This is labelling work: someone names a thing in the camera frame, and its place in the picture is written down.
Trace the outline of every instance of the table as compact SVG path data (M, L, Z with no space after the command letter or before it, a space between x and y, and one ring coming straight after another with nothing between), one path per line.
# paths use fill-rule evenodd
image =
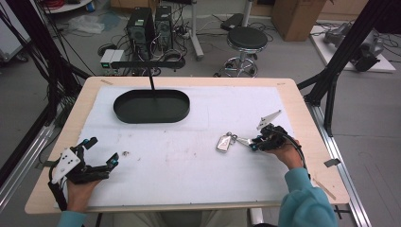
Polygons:
M157 86L247 86L275 87L282 99L294 133L303 146L312 182L320 186L327 194L332 204L348 203L349 197L335 167L326 167L323 162L330 159L327 149L310 116L303 98L292 79L219 79L219 78L155 78ZM101 86L148 86L147 78L89 78L78 97L49 160L59 158L61 150L71 147L78 142L78 137L86 117L92 109L97 91ZM47 188L47 172L45 168L26 204L29 214L51 214L60 212L54 208L54 199ZM251 208L278 206L277 202L249 201L239 204L192 204L192 205L151 205L134 207L99 207L89 212L119 212L119 211L164 211L185 209L222 209L222 208Z

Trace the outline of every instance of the stool wheel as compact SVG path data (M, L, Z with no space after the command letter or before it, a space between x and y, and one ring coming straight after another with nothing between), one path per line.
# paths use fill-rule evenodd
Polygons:
M239 77L241 74L246 74L251 78L257 76L256 64L250 59L242 60L240 57L227 60L224 63L224 67L220 69L221 71L224 71L230 78Z
M225 65L224 65L224 67L226 67L226 68L233 68L233 64L232 63L230 63L230 62L228 62L228 63L226 63Z

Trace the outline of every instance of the robotic hand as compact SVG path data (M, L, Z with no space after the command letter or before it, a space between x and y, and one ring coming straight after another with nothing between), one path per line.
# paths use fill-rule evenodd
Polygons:
M298 143L291 136L289 136L281 126L274 127L274 125L269 123L261 129L260 133L261 135L258 135L254 139L244 139L235 136L235 140L240 144L250 147L253 151L277 149L285 145L287 142L290 142L290 144L297 150L304 164L304 168L307 170L304 153L301 150L301 146L298 145Z
M107 162L105 166L87 166L83 159L83 147L86 149L91 148L97 139L95 137L91 140L83 140L82 143L76 147L70 148L79 157L80 162L66 174L68 180L73 183L88 183L97 180L109 179L109 174L118 165L118 154L115 153Z
M105 166L87 166L83 158L84 149L91 148L95 143L97 143L97 139L92 137L90 140L83 140L75 147L66 149L61 154L61 157L50 167L50 182L47 185L62 211L67 209L67 201L62 191L63 183L59 183L64 176L75 184L109 179L110 173L118 165L119 157L118 154L115 153L106 162Z
M285 135L288 134L281 126L274 127L272 124L269 124L262 128L260 133L262 135L251 139L251 143L249 144L253 151L280 148L287 141Z

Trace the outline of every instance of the gray floor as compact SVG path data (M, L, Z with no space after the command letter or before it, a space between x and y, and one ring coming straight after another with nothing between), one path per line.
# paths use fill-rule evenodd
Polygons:
M71 17L85 13L87 12L84 10L75 10L57 15L56 20L62 24ZM96 11L94 15L101 13L104 11ZM198 27L201 28L210 21L216 21L216 18L199 19ZM251 22L256 21L270 25L270 20L266 18L251 19ZM74 34L67 33L65 37L92 71L96 75L102 75L97 49L111 39L116 42L118 38L113 36L123 35L126 23L127 20L122 17L118 26L103 31L101 35L82 37L79 35L88 35L73 32ZM206 28L218 26L219 23L210 23ZM310 40L286 43L276 32L268 33L274 40L258 54L260 78L291 78L301 82L323 70L323 61ZM205 53L201 61L196 61L192 44L188 42L186 66L177 72L163 70L160 77L212 77L227 59L237 55L228 47L224 36L199 36L199 39ZM401 54L400 49L393 51ZM70 48L67 48L67 52L75 66L89 73ZM388 60L401 61L400 57L386 50L383 55ZM401 104L398 99L401 97L401 64L395 62L393 66L397 68L393 74L342 72L333 115L335 139L373 226L401 226L401 178L397 177L401 170ZM301 93L305 95L308 90L310 88ZM46 104L45 94L46 84L32 61L12 61L0 68L1 165L42 111ZM1 227L54 226L57 223L58 216L31 216L24 211L26 200L40 171L33 167L28 172L0 214ZM340 209L347 209L347 206L341 206ZM278 210L265 209L264 216L270 223L276 223ZM93 226L95 219L91 215L87 226ZM111 226L112 219L111 215L106 215L102 226ZM354 226L349 214L342 214L339 224Z

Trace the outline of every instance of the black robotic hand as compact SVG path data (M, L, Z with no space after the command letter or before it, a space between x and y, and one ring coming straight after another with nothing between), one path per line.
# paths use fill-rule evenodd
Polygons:
M117 153L115 153L106 162L105 166L95 166L95 167L87 166L83 159L83 153L84 153L83 147L89 149L96 142L97 139L95 137L92 137L90 140L84 140L76 147L70 148L79 157L80 163L77 166L75 166L69 173L67 173L66 177L68 180L70 180L75 184L78 184L78 183L88 183L98 180L109 179L110 172L112 172L112 170L118 165Z
M256 138L252 139L250 144L252 150L271 150L282 147L287 139L287 132L281 127L274 127L272 124L265 126Z

